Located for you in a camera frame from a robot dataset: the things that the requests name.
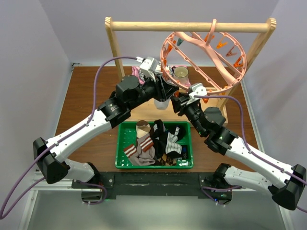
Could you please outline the pink round clip hanger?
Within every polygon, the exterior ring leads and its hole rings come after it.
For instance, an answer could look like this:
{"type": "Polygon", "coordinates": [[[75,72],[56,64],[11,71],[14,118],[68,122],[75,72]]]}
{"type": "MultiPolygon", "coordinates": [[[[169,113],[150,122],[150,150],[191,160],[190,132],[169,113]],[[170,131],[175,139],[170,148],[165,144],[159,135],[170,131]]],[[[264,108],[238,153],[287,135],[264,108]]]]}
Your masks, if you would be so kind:
{"type": "Polygon", "coordinates": [[[173,32],[163,42],[160,60],[164,76],[181,88],[187,89],[187,86],[175,80],[165,69],[167,64],[171,65],[167,60],[168,56],[174,54],[180,56],[184,63],[202,76],[212,92],[217,94],[224,93],[238,85],[248,68],[246,53],[242,45],[231,34],[224,30],[219,31],[216,19],[209,23],[206,31],[197,32],[196,29],[189,28],[173,29],[173,32]],[[222,84],[201,69],[203,64],[192,56],[192,51],[202,55],[204,63],[217,70],[222,84]]]}

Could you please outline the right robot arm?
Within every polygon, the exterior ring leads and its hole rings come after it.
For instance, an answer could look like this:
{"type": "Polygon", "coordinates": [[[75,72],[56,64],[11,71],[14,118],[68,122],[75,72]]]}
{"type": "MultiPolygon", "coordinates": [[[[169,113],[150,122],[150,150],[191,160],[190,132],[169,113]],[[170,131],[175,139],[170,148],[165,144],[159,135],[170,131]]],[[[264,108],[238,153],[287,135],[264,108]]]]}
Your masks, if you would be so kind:
{"type": "Polygon", "coordinates": [[[172,96],[173,110],[179,116],[185,115],[213,152],[233,158],[254,172],[224,166],[215,172],[214,184],[219,188],[227,185],[241,186],[269,193],[278,205],[298,209],[299,199],[307,185],[307,170],[304,166],[283,163],[252,147],[244,136],[224,126],[225,117],[217,107],[202,110],[200,100],[189,102],[189,96],[180,93],[172,96]]]}

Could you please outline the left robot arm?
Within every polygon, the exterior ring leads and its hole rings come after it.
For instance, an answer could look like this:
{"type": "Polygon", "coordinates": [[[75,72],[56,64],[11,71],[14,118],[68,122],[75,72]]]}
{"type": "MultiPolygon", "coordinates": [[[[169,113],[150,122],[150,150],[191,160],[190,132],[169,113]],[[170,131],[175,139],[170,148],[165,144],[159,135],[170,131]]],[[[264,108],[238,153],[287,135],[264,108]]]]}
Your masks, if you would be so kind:
{"type": "Polygon", "coordinates": [[[82,181],[87,187],[99,184],[97,169],[91,163],[69,160],[69,156],[92,138],[105,133],[131,116],[131,111],[154,98],[167,101],[178,87],[162,77],[147,79],[140,84],[134,76],[125,76],[110,97],[87,118],[60,135],[48,140],[37,138],[33,142],[35,162],[48,184],[64,178],[82,181]]]}

